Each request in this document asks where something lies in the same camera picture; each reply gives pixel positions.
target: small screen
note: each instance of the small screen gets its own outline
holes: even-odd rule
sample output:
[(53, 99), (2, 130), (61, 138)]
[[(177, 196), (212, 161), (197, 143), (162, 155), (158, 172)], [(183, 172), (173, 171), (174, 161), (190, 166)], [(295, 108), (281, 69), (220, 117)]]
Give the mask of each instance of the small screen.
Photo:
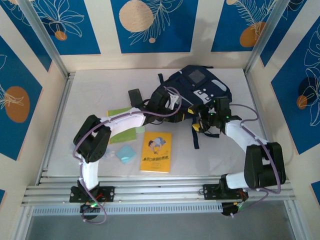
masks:
[(199, 70), (195, 70), (193, 71), (192, 73), (190, 73), (189, 75), (189, 78), (192, 79), (192, 81), (196, 84), (200, 83), (203, 79), (205, 79), (205, 75), (200, 72)]

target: backpack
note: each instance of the backpack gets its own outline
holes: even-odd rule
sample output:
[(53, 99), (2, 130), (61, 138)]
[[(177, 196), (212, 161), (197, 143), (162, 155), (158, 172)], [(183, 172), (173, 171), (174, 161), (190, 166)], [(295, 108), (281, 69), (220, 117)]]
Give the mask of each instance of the backpack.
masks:
[[(160, 87), (177, 89), (182, 98), (182, 109), (188, 109), (196, 104), (211, 105), (214, 98), (217, 97), (228, 97), (232, 102), (232, 94), (228, 86), (207, 69), (213, 69), (213, 67), (188, 65), (172, 74), (166, 81), (159, 73)], [(189, 118), (192, 118), (192, 124), (196, 123), (197, 119), (194, 116), (189, 116)], [(199, 149), (197, 132), (191, 129), (194, 148)], [(205, 135), (212, 138), (219, 137), (219, 134), (205, 133)]]

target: green card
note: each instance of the green card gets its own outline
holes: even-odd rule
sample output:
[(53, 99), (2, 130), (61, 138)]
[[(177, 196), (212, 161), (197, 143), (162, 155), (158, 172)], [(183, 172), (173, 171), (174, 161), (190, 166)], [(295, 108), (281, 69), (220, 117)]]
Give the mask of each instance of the green card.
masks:
[[(131, 108), (132, 107), (126, 107), (121, 109), (109, 110), (107, 112), (107, 116), (111, 117), (117, 114), (121, 114), (130, 110)], [(112, 138), (110, 138), (109, 143), (110, 144), (123, 143), (123, 142), (132, 141), (136, 139), (137, 139), (136, 128), (133, 127), (126, 131), (120, 132), (117, 135), (114, 135)]]

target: gray floor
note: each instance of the gray floor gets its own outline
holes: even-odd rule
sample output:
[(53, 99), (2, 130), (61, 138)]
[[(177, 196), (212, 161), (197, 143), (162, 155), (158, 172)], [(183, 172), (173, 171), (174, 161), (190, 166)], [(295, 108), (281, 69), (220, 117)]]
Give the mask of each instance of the gray floor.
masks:
[(111, 215), (92, 225), (79, 216), (36, 216), (27, 240), (290, 240), (283, 202), (262, 202), (233, 219), (221, 213)]

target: white table surface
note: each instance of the white table surface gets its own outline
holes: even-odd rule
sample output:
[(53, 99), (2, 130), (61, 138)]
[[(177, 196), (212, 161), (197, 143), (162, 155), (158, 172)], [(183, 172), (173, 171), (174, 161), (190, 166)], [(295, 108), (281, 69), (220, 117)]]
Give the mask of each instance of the white table surface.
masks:
[[(50, 177), (79, 176), (78, 161), (72, 157), (73, 138), (89, 115), (105, 117), (107, 110), (130, 107), (128, 90), (139, 88), (142, 98), (150, 98), (159, 86), (158, 73), (164, 79), (178, 69), (122, 69), (122, 70), (80, 70), (72, 83), (70, 94), (63, 113), (57, 139), (49, 160), (47, 175)], [(254, 107), (247, 81), (242, 69), (210, 69), (231, 90), (232, 103)], [(251, 119), (255, 114), (250, 110), (232, 106), (232, 115)], [(262, 130), (258, 121), (247, 125), (259, 136)], [(191, 120), (180, 123), (164, 122), (161, 125), (145, 126), (146, 132), (172, 133), (170, 173), (141, 172), (140, 160), (143, 133), (137, 140), (126, 143), (109, 144), (111, 151), (129, 144), (136, 152), (135, 158), (123, 164), (116, 156), (102, 158), (99, 162), (100, 177), (120, 176), (219, 176), (241, 172), (244, 169), (245, 153), (223, 133), (220, 138), (210, 138), (198, 134), (200, 149), (194, 149)], [(212, 127), (212, 133), (219, 130)]]

